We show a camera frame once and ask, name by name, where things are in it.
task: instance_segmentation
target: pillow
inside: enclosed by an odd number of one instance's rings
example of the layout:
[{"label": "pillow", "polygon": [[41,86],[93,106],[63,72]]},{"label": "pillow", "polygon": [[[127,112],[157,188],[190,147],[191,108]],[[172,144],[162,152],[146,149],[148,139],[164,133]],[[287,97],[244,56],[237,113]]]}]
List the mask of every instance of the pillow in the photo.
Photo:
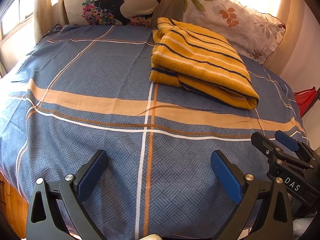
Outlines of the pillow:
[{"label": "pillow", "polygon": [[183,21],[224,36],[241,55],[262,64],[281,42],[279,19],[243,7],[237,0],[183,0]]},{"label": "pillow", "polygon": [[149,27],[161,0],[64,0],[72,25],[139,25]]}]

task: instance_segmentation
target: metal bolt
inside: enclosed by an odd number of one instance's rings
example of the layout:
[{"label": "metal bolt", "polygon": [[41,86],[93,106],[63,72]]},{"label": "metal bolt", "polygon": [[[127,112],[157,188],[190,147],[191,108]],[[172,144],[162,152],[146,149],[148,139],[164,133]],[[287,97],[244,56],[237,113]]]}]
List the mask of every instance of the metal bolt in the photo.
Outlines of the metal bolt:
[{"label": "metal bolt", "polygon": [[247,175],[245,176],[245,179],[246,179],[246,180],[253,180],[253,179],[254,179],[254,176],[253,176],[252,174],[247,174]]},{"label": "metal bolt", "polygon": [[276,177],[276,182],[281,184],[283,182],[283,180],[281,178],[279,178],[279,177]]},{"label": "metal bolt", "polygon": [[73,175],[72,174],[68,174],[64,177],[65,180],[72,180],[73,179]]},{"label": "metal bolt", "polygon": [[41,184],[43,182],[43,179],[42,178],[39,178],[36,180],[36,184]]}]

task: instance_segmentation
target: bed sheet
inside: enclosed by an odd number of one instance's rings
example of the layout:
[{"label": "bed sheet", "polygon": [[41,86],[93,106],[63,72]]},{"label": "bed sheet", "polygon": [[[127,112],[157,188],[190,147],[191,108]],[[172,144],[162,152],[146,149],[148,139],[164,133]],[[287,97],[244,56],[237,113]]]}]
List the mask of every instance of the bed sheet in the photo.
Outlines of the bed sheet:
[{"label": "bed sheet", "polygon": [[151,83],[151,31],[67,25],[43,38],[0,80],[0,171],[30,200],[37,178],[62,179],[103,149],[109,165],[84,207],[109,240],[213,237],[235,204],[211,152],[267,179],[250,136],[282,130],[307,143],[298,106],[288,84],[246,57],[253,110]]}]

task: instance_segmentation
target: wooden floor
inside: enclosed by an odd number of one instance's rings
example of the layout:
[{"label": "wooden floor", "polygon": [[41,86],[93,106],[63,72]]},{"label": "wooden floor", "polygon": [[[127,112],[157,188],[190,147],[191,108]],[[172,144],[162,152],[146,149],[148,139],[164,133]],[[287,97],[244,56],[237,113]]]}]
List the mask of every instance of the wooden floor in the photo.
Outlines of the wooden floor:
[{"label": "wooden floor", "polygon": [[28,202],[0,173],[0,209],[20,238],[26,238],[28,206]]}]

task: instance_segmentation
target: yellow striped towel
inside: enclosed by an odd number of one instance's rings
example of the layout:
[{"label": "yellow striped towel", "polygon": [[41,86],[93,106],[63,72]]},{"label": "yellow striped towel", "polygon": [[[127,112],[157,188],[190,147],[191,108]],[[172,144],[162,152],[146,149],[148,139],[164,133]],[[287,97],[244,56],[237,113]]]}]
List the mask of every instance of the yellow striped towel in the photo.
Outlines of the yellow striped towel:
[{"label": "yellow striped towel", "polygon": [[259,101],[238,53],[215,32],[168,18],[152,32],[150,80],[254,109]]}]

